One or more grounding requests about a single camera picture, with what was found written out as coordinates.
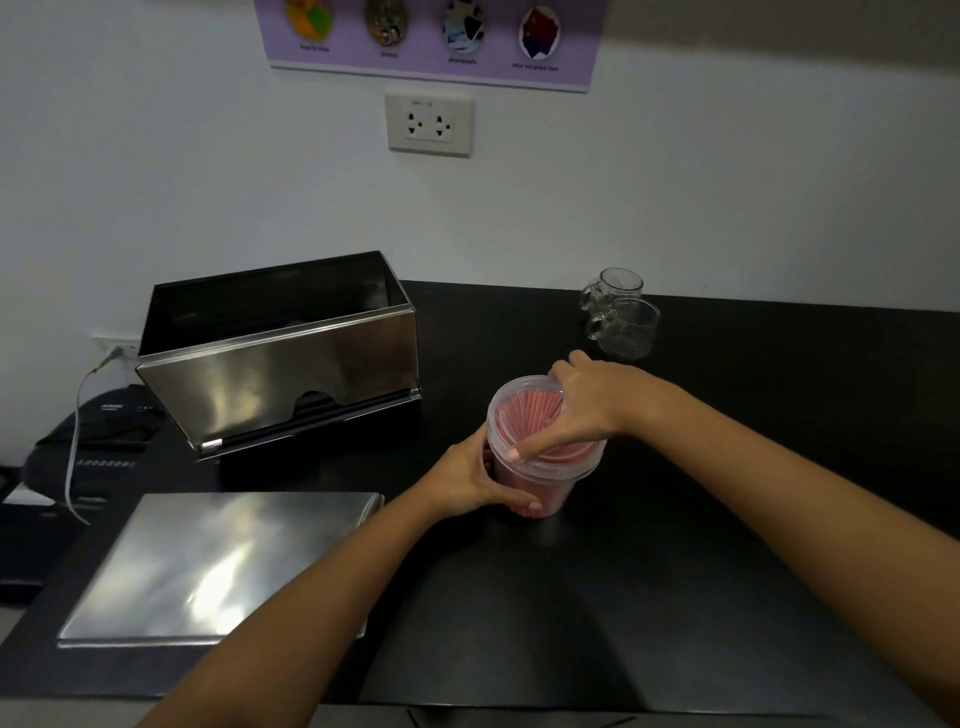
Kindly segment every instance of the circular picture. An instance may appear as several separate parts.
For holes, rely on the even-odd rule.
[[[473,53],[483,40],[483,9],[474,0],[450,0],[444,16],[446,45],[457,53]]]
[[[520,48],[534,61],[548,59],[560,45],[560,18],[552,8],[535,5],[520,21]]]
[[[403,0],[369,0],[365,13],[367,31],[384,48],[407,37],[407,9]]]
[[[287,0],[287,17],[297,35],[307,40],[326,40],[333,27],[329,0]]]

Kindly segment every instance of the plastic lid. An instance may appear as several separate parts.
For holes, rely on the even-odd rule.
[[[521,477],[547,485],[592,473],[603,457],[606,440],[564,445],[523,463],[507,462],[507,452],[551,425],[563,406],[564,391],[552,376],[522,376],[500,387],[487,409],[487,440],[500,463]]]

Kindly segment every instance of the outlet faceplate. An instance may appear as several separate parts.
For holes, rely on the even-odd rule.
[[[473,99],[415,91],[387,91],[387,141],[399,152],[469,157]]]
[[[136,361],[137,353],[140,351],[140,340],[135,336],[113,336],[104,333],[94,333],[90,338],[97,342],[104,354],[113,351],[113,347],[120,347],[123,350],[123,358],[126,361]]]

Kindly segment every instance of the glass mug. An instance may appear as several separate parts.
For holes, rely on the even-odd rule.
[[[608,268],[600,274],[600,279],[591,283],[580,292],[580,307],[590,317],[600,316],[610,310],[614,301],[620,298],[640,298],[643,279],[626,268]]]
[[[654,348],[660,310],[649,301],[623,298],[587,324],[587,337],[610,356],[637,361]]]

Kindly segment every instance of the clear plastic tub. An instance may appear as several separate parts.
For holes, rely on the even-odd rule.
[[[523,463],[508,463],[507,452],[524,438],[539,432],[563,411],[564,392],[550,376],[522,376],[504,384],[487,409],[487,440],[495,461],[498,483],[540,498],[543,509],[516,510],[521,516],[545,519],[559,511],[573,486],[591,474],[603,457],[607,441],[575,443],[554,448]]]

